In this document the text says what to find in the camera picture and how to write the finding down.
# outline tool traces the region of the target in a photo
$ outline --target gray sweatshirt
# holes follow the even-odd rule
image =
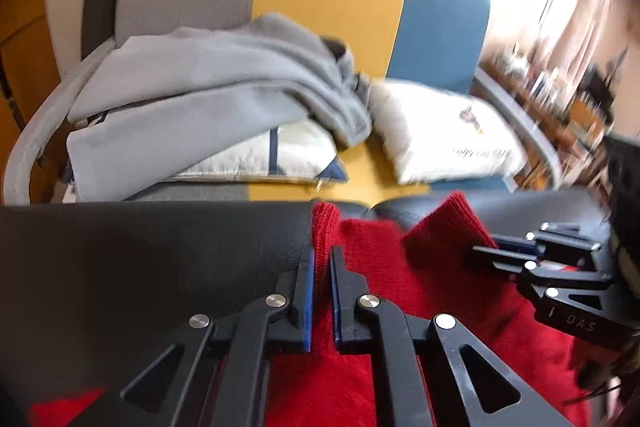
[[[72,122],[109,111],[67,139],[79,200],[122,200],[306,115],[356,145],[371,131],[367,96],[343,44],[275,13],[232,31],[129,38],[69,111]]]

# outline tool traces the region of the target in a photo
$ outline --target black leather surface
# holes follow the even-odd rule
[[[450,192],[430,192],[377,204],[373,211],[380,219],[393,219],[405,230],[429,214]],[[604,214],[591,196],[578,188],[557,192],[521,190],[505,194],[496,190],[469,190],[465,196],[489,232],[524,235],[543,221],[581,223],[597,227]]]
[[[446,194],[389,201],[380,217],[410,227]],[[472,191],[490,231],[542,221],[596,226],[574,191]],[[194,313],[239,311],[297,267],[313,203],[127,202],[0,208],[0,371],[25,407],[108,385],[132,357]],[[374,217],[340,204],[342,217]]]

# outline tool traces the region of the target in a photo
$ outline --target white cushion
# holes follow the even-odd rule
[[[483,100],[408,80],[370,89],[374,130],[399,184],[510,176],[526,163],[511,127]]]
[[[169,181],[347,181],[334,139],[305,119],[281,125],[214,154]]]

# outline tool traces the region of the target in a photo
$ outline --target beige curtain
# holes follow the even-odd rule
[[[549,13],[549,24],[543,26],[541,40],[533,55],[537,68],[559,68],[565,86],[559,102],[566,105],[580,83],[593,58],[609,15],[611,0],[577,0],[575,8],[568,10],[562,0]],[[558,10],[565,8],[570,14],[565,25]]]

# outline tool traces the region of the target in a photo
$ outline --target metal pivot screw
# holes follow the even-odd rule
[[[285,296],[279,293],[268,295],[264,301],[267,303],[267,306],[271,306],[272,308],[282,308],[287,303]]]
[[[447,313],[441,313],[436,315],[436,326],[443,330],[452,330],[456,325],[456,320]]]
[[[358,302],[361,306],[365,308],[375,308],[378,304],[380,304],[380,298],[375,295],[371,295],[370,293],[361,295],[358,299]]]
[[[201,330],[209,326],[209,317],[203,313],[196,313],[189,319],[189,325],[196,330]]]

